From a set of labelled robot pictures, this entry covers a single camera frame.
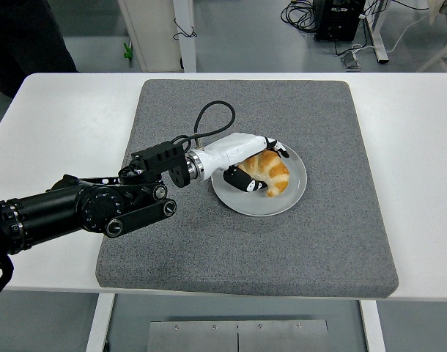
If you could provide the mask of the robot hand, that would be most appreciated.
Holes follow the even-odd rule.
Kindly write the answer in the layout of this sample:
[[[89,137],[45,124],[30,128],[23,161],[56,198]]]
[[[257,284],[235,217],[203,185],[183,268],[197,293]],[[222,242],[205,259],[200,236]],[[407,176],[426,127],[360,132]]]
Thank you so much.
[[[266,190],[276,197],[289,185],[289,170],[281,160],[289,156],[285,146],[275,139],[247,133],[233,133],[195,152],[198,180],[206,180],[215,171],[234,188],[252,192]]]

